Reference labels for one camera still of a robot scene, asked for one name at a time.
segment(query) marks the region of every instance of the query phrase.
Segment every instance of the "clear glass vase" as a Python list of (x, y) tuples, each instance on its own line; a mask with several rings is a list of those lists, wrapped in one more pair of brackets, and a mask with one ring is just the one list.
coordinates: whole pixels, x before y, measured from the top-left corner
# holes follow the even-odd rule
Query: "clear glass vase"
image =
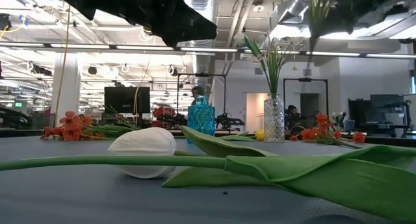
[(265, 100), (265, 141), (285, 141), (285, 105), (277, 94), (269, 94)]

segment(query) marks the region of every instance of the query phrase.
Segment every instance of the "tulip stem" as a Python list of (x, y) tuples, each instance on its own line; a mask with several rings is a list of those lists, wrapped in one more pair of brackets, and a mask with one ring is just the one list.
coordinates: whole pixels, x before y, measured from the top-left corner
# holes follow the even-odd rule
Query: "tulip stem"
[(128, 165), (128, 166), (192, 166), (223, 169), (225, 158), (211, 156), (60, 156), (35, 158), (0, 163), (0, 171), (39, 168), (47, 166), (71, 166), (89, 164)]

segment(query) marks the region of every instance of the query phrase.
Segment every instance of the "vase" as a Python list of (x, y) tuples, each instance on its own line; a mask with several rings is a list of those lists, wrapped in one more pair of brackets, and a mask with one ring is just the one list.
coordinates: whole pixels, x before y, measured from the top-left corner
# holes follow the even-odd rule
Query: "vase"
[(285, 105), (277, 94), (269, 94), (265, 100), (265, 142), (285, 141)]
[(188, 127), (204, 134), (215, 134), (215, 108), (207, 104), (207, 96), (199, 95), (196, 104), (188, 107)]

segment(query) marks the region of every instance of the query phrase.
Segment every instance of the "black metal frame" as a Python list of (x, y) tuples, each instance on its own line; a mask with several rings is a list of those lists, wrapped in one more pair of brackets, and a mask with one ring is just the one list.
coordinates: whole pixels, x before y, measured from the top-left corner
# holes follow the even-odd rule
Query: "black metal frame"
[(226, 99), (227, 99), (227, 75), (223, 74), (193, 74), (193, 73), (178, 73), (177, 74), (177, 93), (176, 93), (176, 112), (179, 111), (179, 78), (182, 75), (193, 75), (195, 77), (223, 77), (224, 78), (224, 113), (226, 112)]
[(329, 102), (329, 98), (328, 98), (328, 80), (327, 79), (307, 79), (307, 81), (305, 81), (305, 78), (299, 78), (299, 79), (294, 79), (294, 78), (287, 78), (287, 79), (283, 79), (283, 103), (285, 105), (285, 109), (286, 109), (286, 81), (299, 81), (299, 82), (311, 82), (311, 81), (323, 81), (325, 82), (325, 94), (326, 94), (326, 115), (329, 116), (330, 113), (330, 102)]

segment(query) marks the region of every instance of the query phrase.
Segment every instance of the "blue glass vase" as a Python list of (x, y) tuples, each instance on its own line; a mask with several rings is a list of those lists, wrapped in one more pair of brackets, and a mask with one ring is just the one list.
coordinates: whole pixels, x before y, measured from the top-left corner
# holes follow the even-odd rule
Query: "blue glass vase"
[(215, 133), (215, 107), (209, 106), (207, 96), (196, 97), (196, 104), (188, 107), (188, 127), (213, 136)]

